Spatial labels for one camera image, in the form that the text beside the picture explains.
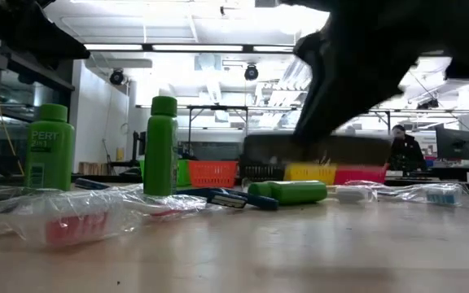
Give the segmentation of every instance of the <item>person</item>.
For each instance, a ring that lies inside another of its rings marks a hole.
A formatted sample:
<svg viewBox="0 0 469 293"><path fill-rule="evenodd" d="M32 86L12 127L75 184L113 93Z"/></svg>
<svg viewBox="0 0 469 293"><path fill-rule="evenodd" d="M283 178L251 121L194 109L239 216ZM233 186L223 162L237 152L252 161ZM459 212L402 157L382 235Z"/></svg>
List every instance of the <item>person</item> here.
<svg viewBox="0 0 469 293"><path fill-rule="evenodd" d="M406 130L402 125L396 125L392 128L394 142L390 153L391 170L398 171L414 171L426 170L427 164L424 160L421 147L415 138L406 134Z"/></svg>

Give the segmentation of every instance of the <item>ceiling light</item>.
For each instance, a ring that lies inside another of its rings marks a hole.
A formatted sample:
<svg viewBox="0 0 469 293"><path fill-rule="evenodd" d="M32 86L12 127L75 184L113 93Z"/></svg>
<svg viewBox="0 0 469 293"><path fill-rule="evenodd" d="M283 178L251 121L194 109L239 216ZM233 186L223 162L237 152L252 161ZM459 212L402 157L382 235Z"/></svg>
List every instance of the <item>ceiling light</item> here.
<svg viewBox="0 0 469 293"><path fill-rule="evenodd" d="M292 53L293 46L254 46L255 52Z"/></svg>
<svg viewBox="0 0 469 293"><path fill-rule="evenodd" d="M241 52L242 46L223 45L153 45L153 50L157 51L236 51Z"/></svg>
<svg viewBox="0 0 469 293"><path fill-rule="evenodd" d="M152 2L188 2L187 0L151 0ZM142 4L145 5L144 0L71 0L71 3L89 3L89 4Z"/></svg>
<svg viewBox="0 0 469 293"><path fill-rule="evenodd" d="M131 44L85 44L88 50L142 50L142 45Z"/></svg>

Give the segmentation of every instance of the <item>computer monitor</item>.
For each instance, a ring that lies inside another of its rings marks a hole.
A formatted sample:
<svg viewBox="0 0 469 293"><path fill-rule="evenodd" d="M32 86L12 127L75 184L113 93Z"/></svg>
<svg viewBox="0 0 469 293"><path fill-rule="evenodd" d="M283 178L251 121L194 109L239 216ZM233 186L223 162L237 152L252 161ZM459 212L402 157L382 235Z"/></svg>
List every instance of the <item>computer monitor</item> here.
<svg viewBox="0 0 469 293"><path fill-rule="evenodd" d="M146 153L146 131L142 131L138 138L138 155L145 155Z"/></svg>
<svg viewBox="0 0 469 293"><path fill-rule="evenodd" d="M437 158L469 160L469 132L436 128Z"/></svg>

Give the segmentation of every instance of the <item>desk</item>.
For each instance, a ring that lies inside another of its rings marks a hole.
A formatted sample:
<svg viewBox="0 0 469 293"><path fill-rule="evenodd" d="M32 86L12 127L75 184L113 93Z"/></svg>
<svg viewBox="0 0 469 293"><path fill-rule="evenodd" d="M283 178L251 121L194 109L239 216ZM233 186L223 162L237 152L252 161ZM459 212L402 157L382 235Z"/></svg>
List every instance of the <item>desk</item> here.
<svg viewBox="0 0 469 293"><path fill-rule="evenodd" d="M60 251L0 237L0 292L469 292L469 209L326 201L159 223Z"/></svg>
<svg viewBox="0 0 469 293"><path fill-rule="evenodd" d="M468 181L469 167L434 167L430 171L441 180Z"/></svg>

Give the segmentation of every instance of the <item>orange basket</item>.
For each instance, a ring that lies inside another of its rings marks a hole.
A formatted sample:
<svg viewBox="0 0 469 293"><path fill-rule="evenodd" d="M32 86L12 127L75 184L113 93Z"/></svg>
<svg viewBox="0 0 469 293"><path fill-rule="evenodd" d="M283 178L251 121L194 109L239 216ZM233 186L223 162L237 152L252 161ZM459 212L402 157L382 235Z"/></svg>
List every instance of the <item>orange basket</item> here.
<svg viewBox="0 0 469 293"><path fill-rule="evenodd" d="M188 161L193 187L235 186L236 161Z"/></svg>

